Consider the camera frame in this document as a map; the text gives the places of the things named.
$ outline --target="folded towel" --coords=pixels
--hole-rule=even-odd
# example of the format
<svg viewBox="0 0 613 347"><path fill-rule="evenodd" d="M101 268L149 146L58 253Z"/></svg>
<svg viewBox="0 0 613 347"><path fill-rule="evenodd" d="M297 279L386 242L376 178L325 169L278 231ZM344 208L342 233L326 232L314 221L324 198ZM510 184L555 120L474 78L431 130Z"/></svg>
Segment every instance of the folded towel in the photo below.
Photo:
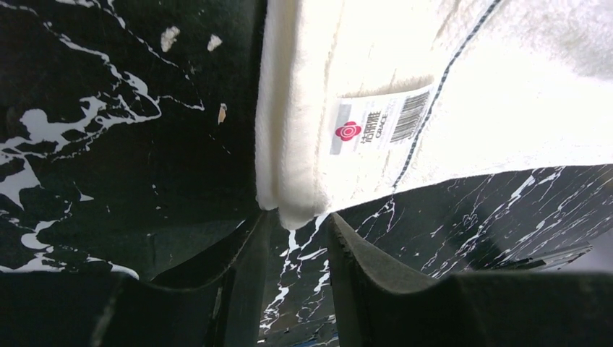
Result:
<svg viewBox="0 0 613 347"><path fill-rule="evenodd" d="M482 174L613 163L613 6L269 0L257 200L285 228Z"/></svg>

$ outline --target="white label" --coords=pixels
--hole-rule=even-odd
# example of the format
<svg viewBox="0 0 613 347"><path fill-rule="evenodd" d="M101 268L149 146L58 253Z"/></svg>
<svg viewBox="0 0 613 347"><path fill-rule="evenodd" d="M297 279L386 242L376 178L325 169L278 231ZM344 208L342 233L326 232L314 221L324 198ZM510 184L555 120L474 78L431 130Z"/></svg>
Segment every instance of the white label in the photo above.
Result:
<svg viewBox="0 0 613 347"><path fill-rule="evenodd" d="M428 85L404 93L340 99L330 154L387 150L411 141L431 90Z"/></svg>

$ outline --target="marble surface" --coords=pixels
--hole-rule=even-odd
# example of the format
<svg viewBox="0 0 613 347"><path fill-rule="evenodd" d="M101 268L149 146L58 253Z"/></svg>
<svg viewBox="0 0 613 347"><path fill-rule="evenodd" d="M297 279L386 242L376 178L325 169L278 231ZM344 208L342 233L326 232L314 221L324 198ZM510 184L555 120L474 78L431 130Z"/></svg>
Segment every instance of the marble surface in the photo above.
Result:
<svg viewBox="0 0 613 347"><path fill-rule="evenodd" d="M143 280L254 200L264 1L0 0L0 270ZM613 227L613 166L447 181L341 211L440 278ZM274 226L261 346L337 346L321 222Z"/></svg>

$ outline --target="towel fold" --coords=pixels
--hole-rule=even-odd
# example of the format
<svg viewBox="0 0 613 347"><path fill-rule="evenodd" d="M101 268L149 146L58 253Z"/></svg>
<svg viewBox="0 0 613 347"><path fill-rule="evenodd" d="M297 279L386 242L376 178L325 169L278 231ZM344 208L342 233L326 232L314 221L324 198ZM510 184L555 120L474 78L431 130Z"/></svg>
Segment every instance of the towel fold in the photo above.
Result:
<svg viewBox="0 0 613 347"><path fill-rule="evenodd" d="M296 229L448 179L613 163L612 18L595 0L269 0L260 207Z"/></svg>

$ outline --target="logo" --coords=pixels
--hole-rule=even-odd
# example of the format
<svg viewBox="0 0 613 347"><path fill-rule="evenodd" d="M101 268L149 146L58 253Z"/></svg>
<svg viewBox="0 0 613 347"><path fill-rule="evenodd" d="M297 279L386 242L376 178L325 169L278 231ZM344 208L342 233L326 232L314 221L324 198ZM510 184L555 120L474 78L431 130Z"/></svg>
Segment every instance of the logo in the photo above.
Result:
<svg viewBox="0 0 613 347"><path fill-rule="evenodd" d="M356 124L355 121L348 121L342 127L336 129L336 136L342 141L349 141L362 131L362 127Z"/></svg>

